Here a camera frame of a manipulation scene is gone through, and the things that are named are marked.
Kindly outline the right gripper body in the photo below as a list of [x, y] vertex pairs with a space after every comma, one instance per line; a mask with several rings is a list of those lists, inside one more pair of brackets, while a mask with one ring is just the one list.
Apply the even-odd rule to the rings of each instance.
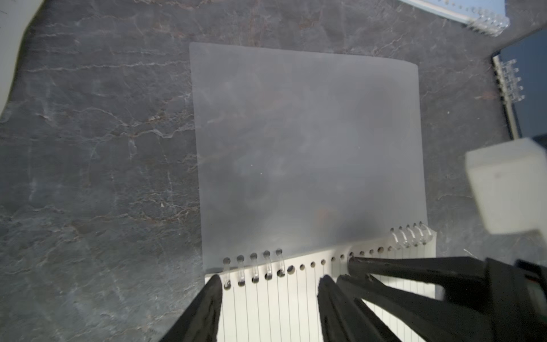
[[546, 340], [546, 268], [518, 259], [484, 262], [487, 304], [482, 341]]

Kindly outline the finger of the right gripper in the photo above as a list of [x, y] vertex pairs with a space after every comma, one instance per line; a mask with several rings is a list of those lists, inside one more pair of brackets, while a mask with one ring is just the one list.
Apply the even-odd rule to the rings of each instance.
[[443, 300], [481, 308], [487, 300], [486, 263], [470, 256], [423, 259], [352, 257], [350, 276], [376, 274], [441, 286]]
[[464, 306], [348, 275], [336, 281], [350, 298], [364, 299], [396, 316], [425, 341], [493, 341], [491, 321]]

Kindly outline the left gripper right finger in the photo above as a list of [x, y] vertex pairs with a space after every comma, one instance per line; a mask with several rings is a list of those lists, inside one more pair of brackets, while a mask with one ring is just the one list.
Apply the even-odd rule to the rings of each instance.
[[318, 305], [324, 341], [399, 341], [360, 299], [350, 299], [333, 279], [319, 281]]

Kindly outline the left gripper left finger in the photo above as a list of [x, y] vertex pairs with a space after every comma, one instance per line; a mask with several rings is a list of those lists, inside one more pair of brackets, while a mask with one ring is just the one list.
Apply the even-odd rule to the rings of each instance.
[[160, 342], [217, 341], [222, 296], [221, 278], [214, 275]]

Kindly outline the white lined spiral notebook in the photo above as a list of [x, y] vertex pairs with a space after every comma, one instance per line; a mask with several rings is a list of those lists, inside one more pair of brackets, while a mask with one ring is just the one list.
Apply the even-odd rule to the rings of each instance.
[[208, 43], [189, 59], [219, 341], [321, 341], [322, 277], [436, 255], [417, 65]]

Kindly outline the dark blue notebook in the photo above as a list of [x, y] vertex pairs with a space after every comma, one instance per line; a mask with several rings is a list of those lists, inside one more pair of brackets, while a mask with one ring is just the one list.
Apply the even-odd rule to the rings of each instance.
[[546, 27], [492, 56], [512, 139], [546, 137]]

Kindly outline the light blue notebook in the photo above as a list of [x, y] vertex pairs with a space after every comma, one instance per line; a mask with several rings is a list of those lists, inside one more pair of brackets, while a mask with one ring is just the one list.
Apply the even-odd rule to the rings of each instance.
[[473, 31], [497, 37], [510, 26], [504, 0], [401, 0], [410, 6], [460, 22]]

